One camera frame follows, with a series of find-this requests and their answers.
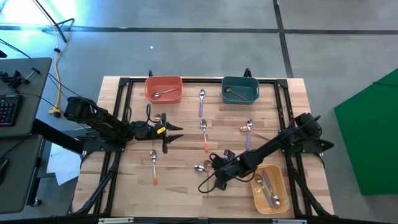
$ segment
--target yellow sticker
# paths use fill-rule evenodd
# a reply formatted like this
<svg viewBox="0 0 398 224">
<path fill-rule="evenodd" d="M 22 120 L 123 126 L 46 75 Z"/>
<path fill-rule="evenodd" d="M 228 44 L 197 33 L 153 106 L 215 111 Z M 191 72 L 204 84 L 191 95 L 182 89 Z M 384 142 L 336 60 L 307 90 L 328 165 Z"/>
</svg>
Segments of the yellow sticker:
<svg viewBox="0 0 398 224">
<path fill-rule="evenodd" d="M 165 128 L 165 127 L 160 128 L 159 130 L 157 130 L 157 134 L 160 134 L 160 133 L 162 133 L 162 132 L 164 132 L 164 131 L 166 131 L 166 128 Z"/>
</svg>

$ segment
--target keyboard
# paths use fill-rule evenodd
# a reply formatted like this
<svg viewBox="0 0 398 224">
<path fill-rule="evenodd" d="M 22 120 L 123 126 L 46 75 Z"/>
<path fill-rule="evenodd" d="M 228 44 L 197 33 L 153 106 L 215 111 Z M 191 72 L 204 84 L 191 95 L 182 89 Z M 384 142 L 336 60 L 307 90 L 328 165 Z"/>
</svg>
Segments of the keyboard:
<svg viewBox="0 0 398 224">
<path fill-rule="evenodd" d="M 0 95 L 0 127 L 15 125 L 21 102 L 21 95 Z"/>
</svg>

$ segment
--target gray floor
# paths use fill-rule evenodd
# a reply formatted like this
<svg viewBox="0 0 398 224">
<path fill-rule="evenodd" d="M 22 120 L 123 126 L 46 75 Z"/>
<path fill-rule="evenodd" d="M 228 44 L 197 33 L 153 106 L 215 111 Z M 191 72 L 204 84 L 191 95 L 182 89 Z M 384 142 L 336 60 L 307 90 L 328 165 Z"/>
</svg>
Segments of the gray floor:
<svg viewBox="0 0 398 224">
<path fill-rule="evenodd" d="M 15 14 L 16 1 L 0 14 L 3 23 L 47 24 L 32 4 Z M 275 29 L 272 0 L 74 0 L 42 1 L 58 21 L 74 17 L 78 26 L 219 27 Z M 286 29 L 398 29 L 394 0 L 279 0 Z M 198 34 L 69 32 L 59 70 L 62 82 L 97 100 L 105 75 L 240 76 L 246 67 L 255 77 L 286 77 L 277 34 Z M 36 31 L 0 31 L 0 38 L 31 57 L 53 57 L 55 37 Z M 346 153 L 333 107 L 398 66 L 398 35 L 287 35 L 294 77 L 304 78 L 313 114 L 322 115 L 323 139 L 335 143 L 325 153 L 326 176 L 335 213 L 343 218 L 398 223 L 398 195 L 364 197 Z M 23 55 L 1 47 L 9 58 Z M 48 81 L 44 97 L 55 100 Z M 61 130 L 79 128 L 47 114 L 38 118 Z M 74 181 L 40 185 L 44 203 L 0 219 L 64 215 Z"/>
</svg>

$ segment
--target wooden table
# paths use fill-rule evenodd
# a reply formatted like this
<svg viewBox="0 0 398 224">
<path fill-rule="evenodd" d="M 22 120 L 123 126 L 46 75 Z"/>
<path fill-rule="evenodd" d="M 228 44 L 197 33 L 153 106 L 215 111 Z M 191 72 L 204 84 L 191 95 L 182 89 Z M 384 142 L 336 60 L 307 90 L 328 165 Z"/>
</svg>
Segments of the wooden table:
<svg viewBox="0 0 398 224">
<path fill-rule="evenodd" d="M 98 106 L 107 109 L 110 113 L 113 112 L 119 79 L 120 77 L 104 77 L 99 93 Z M 288 83 L 294 116 L 309 112 L 310 107 L 304 80 L 291 78 L 288 79 Z M 195 172 L 193 166 L 202 164 L 209 155 L 203 150 L 203 132 L 199 128 L 198 93 L 202 88 L 206 90 L 203 118 L 206 119 L 208 125 L 210 152 L 222 155 L 225 149 L 230 149 L 236 154 L 241 153 L 246 145 L 246 133 L 241 133 L 239 127 L 246 124 L 248 118 L 253 119 L 253 130 L 259 134 L 269 139 L 277 135 L 279 119 L 272 85 L 260 84 L 260 97 L 253 105 L 229 105 L 223 103 L 220 84 L 184 83 L 183 97 L 180 103 L 152 105 L 152 116 L 157 113 L 167 113 L 167 119 L 171 124 L 184 128 L 182 131 L 169 131 L 168 134 L 184 134 L 184 137 L 169 145 L 168 154 L 162 153 L 161 141 L 137 142 L 133 140 L 127 144 L 119 165 L 112 216 L 294 217 L 285 158 L 280 151 L 266 157 L 264 164 L 276 164 L 282 169 L 290 200 L 290 208 L 287 212 L 261 215 L 254 206 L 250 183 L 237 180 L 229 181 L 225 191 L 216 189 L 209 196 L 198 192 L 198 186 L 206 178 L 206 174 Z M 124 102 L 125 96 L 126 90 L 123 93 L 122 102 Z M 282 91 L 281 97 L 284 114 L 287 114 Z M 144 84 L 135 83 L 130 104 L 132 108 L 131 121 L 146 120 L 145 110 L 148 102 L 144 96 Z M 120 108 L 119 119 L 121 119 L 123 105 L 124 103 Z M 253 149 L 263 144 L 262 139 L 252 138 Z M 156 149 L 158 152 L 156 162 L 158 186 L 153 185 L 152 161 L 149 157 L 151 149 Z M 83 163 L 73 200 L 74 210 L 80 208 L 97 187 L 103 157 L 103 152 L 94 152 Z M 333 213 L 322 162 L 314 155 L 303 155 L 302 157 L 309 189 L 326 211 Z M 104 191 L 101 211 L 106 203 L 108 187 Z M 298 191 L 298 199 L 300 208 L 304 212 L 301 191 Z"/>
</svg>

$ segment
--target teal bowl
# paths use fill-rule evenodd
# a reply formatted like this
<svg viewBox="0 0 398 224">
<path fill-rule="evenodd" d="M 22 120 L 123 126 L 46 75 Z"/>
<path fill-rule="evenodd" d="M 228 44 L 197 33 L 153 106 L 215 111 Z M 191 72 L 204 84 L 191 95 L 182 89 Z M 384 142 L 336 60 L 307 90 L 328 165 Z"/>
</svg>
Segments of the teal bowl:
<svg viewBox="0 0 398 224">
<path fill-rule="evenodd" d="M 248 101 L 232 92 L 226 92 L 227 87 Z M 250 105 L 259 98 L 259 82 L 251 77 L 224 77 L 221 81 L 221 92 L 225 103 Z"/>
</svg>

